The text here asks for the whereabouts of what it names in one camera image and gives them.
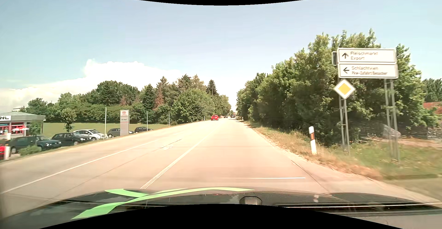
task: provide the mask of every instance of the white cloud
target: white cloud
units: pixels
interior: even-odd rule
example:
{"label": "white cloud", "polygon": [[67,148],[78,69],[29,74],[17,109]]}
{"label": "white cloud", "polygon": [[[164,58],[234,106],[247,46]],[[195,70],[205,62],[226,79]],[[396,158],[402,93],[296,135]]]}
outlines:
{"label": "white cloud", "polygon": [[86,62],[84,74],[83,78],[35,85],[23,89],[0,88],[0,112],[26,106],[30,100],[37,97],[48,102],[56,102],[62,93],[84,94],[105,80],[115,80],[136,86],[141,90],[149,83],[156,86],[162,76],[172,82],[183,75],[179,70],[151,68],[139,62],[97,63],[93,60]]}

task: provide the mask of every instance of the building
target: building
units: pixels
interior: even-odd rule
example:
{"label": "building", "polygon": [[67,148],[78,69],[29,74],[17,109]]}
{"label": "building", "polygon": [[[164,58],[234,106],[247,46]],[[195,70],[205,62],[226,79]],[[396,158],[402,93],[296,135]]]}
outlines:
{"label": "building", "polygon": [[20,136],[29,136],[28,130],[14,130],[18,128],[29,128],[32,122],[41,123],[43,130],[43,121],[46,120],[44,115],[35,115],[30,113],[12,112],[0,113],[0,139],[6,138],[11,133],[11,138]]}

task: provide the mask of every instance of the parked car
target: parked car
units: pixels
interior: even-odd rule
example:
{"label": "parked car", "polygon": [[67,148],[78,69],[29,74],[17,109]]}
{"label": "parked car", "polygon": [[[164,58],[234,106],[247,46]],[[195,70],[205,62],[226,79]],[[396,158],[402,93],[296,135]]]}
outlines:
{"label": "parked car", "polygon": [[120,128],[114,128],[114,129],[110,129],[108,131],[108,137],[116,137],[116,136],[120,136]]}
{"label": "parked car", "polygon": [[92,141],[104,139],[104,134],[100,133],[96,129],[83,129],[74,131],[83,136],[90,136]]}
{"label": "parked car", "polygon": [[135,133],[144,132],[144,131],[153,131],[153,130],[151,128],[147,128],[147,127],[136,127],[135,128]]}
{"label": "parked car", "polygon": [[34,144],[40,147],[42,151],[59,148],[62,146],[60,140],[53,140],[43,135],[21,136],[21,137],[12,138],[11,141],[9,141],[9,146],[11,147],[11,154],[19,153],[20,149]]}
{"label": "parked car", "polygon": [[8,141],[6,139],[0,140],[0,160],[4,160],[7,145]]}
{"label": "parked car", "polygon": [[52,137],[52,140],[61,141],[62,146],[72,146],[72,145],[77,145],[79,143],[89,142],[91,141],[91,137],[83,136],[76,132],[68,132],[68,133],[55,134]]}

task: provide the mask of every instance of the car hood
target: car hood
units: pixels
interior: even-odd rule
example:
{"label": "car hood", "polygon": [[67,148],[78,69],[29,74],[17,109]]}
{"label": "car hood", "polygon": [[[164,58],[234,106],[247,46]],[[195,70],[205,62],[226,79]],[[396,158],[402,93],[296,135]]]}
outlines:
{"label": "car hood", "polygon": [[[246,204],[244,197],[258,197],[261,205],[293,207],[330,212],[331,208],[341,206],[349,210],[355,204],[413,204],[439,209],[427,204],[401,198],[362,193],[318,194],[289,190],[274,190],[257,187],[202,187],[171,190],[113,189],[85,194],[56,203],[48,204],[20,214],[4,218],[2,228],[42,228],[58,225],[72,220],[161,206],[191,204]],[[378,209],[365,207],[366,212]]]}

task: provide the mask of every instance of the grass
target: grass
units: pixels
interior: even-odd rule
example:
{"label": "grass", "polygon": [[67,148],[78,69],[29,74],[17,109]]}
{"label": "grass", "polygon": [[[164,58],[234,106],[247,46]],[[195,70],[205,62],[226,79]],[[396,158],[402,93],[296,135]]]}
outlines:
{"label": "grass", "polygon": [[346,173],[365,175],[373,179],[415,179],[438,177],[442,173],[442,151],[434,147],[399,144],[400,163],[389,157],[388,143],[352,144],[350,155],[340,147],[325,148],[317,144],[317,155],[311,154],[307,136],[299,132],[279,132],[247,122],[279,147],[302,157]]}
{"label": "grass", "polygon": [[[73,124],[74,129],[71,130],[81,130],[81,129],[96,129],[97,131],[106,134],[110,129],[120,128],[120,124],[106,124],[106,131],[104,131],[104,124],[99,123],[75,123]],[[146,126],[146,124],[129,124],[129,130],[133,131],[136,127]],[[168,127],[168,124],[149,124],[150,129],[161,129]],[[45,123],[43,125],[43,135],[52,138],[57,133],[64,133],[66,130],[64,129],[63,123]]]}

